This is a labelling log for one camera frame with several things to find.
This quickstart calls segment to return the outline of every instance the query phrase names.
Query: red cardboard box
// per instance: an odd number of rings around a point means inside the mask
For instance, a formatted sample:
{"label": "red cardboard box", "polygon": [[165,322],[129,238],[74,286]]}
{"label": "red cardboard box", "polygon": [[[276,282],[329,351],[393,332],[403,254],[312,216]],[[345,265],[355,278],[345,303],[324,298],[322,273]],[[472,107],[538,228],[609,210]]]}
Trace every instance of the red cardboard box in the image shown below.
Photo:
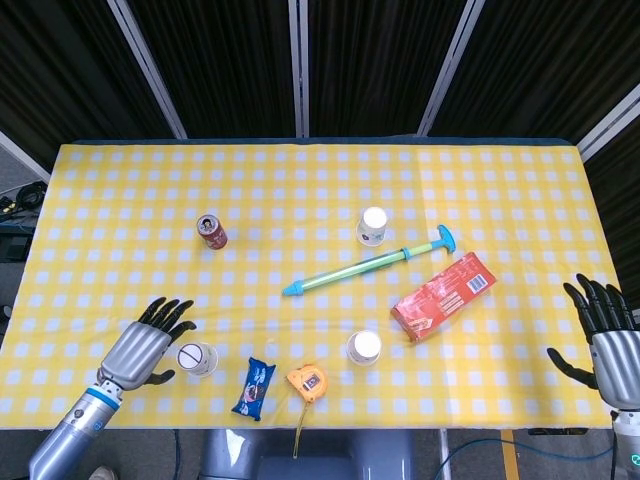
{"label": "red cardboard box", "polygon": [[416,342],[433,332],[451,315],[496,283],[476,254],[467,253],[411,295],[400,300],[391,314]]}

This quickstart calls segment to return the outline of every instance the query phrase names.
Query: shoe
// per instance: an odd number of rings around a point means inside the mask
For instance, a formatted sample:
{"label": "shoe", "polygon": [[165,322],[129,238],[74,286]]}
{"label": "shoe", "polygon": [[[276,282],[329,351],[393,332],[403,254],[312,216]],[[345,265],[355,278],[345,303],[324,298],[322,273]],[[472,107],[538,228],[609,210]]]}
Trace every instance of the shoe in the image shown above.
{"label": "shoe", "polygon": [[89,480],[118,480],[118,476],[109,467],[102,466],[91,474]]}

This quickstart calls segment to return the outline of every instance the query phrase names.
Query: floor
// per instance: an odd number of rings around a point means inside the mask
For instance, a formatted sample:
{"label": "floor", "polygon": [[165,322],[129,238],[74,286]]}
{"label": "floor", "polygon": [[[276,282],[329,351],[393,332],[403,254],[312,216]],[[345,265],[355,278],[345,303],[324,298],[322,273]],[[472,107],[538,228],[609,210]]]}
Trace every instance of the floor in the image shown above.
{"label": "floor", "polygon": [[[36,177],[0,149],[0,191]],[[0,264],[0,305],[12,305],[24,264]],[[0,431],[0,480],[27,475],[30,455],[47,432]],[[414,478],[430,480],[440,464],[439,433],[436,430],[414,431]],[[586,456],[606,450],[612,441],[609,431],[589,431],[583,436],[530,436],[527,431],[514,432],[515,440],[542,450],[564,455]],[[181,479],[197,478],[201,430],[180,432]],[[449,430],[450,449],[480,438],[500,438],[496,430]],[[602,480],[609,478],[611,457],[591,462],[566,462],[540,457],[516,447],[517,472],[505,473],[502,446],[482,443],[465,449],[451,462],[453,480]],[[97,466],[111,465],[121,480],[170,479],[175,465],[175,441],[170,430],[107,430],[92,446],[72,478],[87,479]]]}

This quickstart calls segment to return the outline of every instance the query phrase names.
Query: black curtain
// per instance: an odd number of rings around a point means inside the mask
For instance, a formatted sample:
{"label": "black curtain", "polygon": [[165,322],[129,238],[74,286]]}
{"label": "black curtain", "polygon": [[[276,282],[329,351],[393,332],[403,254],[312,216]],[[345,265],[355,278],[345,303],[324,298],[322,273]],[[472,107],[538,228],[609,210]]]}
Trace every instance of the black curtain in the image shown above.
{"label": "black curtain", "polygon": [[487,0],[430,136],[577,143],[640,81],[640,4]]}
{"label": "black curtain", "polygon": [[295,136],[287,0],[129,0],[190,138]]}
{"label": "black curtain", "polygon": [[640,117],[585,168],[622,292],[640,308]]}
{"label": "black curtain", "polygon": [[0,2],[0,130],[51,171],[61,143],[171,138],[103,0]]}
{"label": "black curtain", "polygon": [[312,136],[415,134],[464,0],[310,0]]}

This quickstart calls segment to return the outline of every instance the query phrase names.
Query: blue snack package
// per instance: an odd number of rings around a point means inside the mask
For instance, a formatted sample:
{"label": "blue snack package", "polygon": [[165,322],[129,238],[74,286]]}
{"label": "blue snack package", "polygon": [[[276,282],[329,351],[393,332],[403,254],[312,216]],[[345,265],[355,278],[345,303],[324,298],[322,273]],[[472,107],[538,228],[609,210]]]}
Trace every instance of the blue snack package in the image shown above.
{"label": "blue snack package", "polygon": [[247,379],[244,381],[244,389],[242,390],[242,395],[240,395],[240,400],[231,411],[246,417],[253,417],[258,422],[264,396],[267,393],[269,381],[275,369],[275,365],[269,367],[263,361],[249,357],[249,371],[247,372]]}

